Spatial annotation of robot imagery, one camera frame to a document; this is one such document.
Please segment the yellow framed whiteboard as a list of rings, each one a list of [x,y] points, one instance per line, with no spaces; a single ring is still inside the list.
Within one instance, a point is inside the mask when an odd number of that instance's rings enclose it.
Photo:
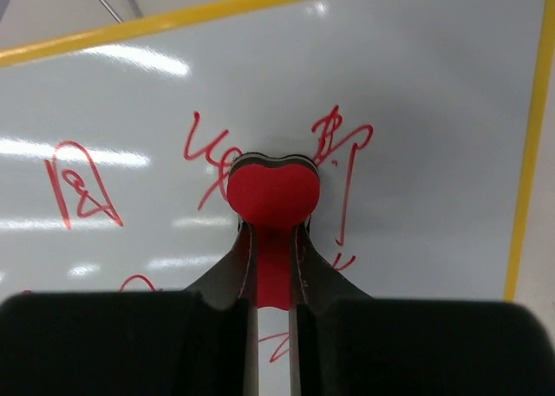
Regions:
[[[227,0],[1,53],[1,306],[181,291],[244,153],[299,154],[317,252],[376,299],[513,303],[554,0]],[[291,393],[258,308],[258,393]]]

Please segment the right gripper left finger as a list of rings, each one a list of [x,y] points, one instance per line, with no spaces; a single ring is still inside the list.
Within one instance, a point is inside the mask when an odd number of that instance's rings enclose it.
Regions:
[[[255,395],[257,240],[181,291],[13,295],[1,306],[4,395]]]

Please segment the red bone-shaped eraser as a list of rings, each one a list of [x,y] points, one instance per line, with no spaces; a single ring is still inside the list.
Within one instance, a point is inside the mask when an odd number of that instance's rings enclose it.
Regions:
[[[258,308],[290,307],[291,238],[310,221],[320,193],[317,166],[306,156],[244,153],[233,161],[226,197],[256,238]]]

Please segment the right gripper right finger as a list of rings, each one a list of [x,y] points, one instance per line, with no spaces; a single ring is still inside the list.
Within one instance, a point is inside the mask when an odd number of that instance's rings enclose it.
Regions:
[[[551,395],[554,349],[509,302],[376,299],[291,237],[294,395]]]

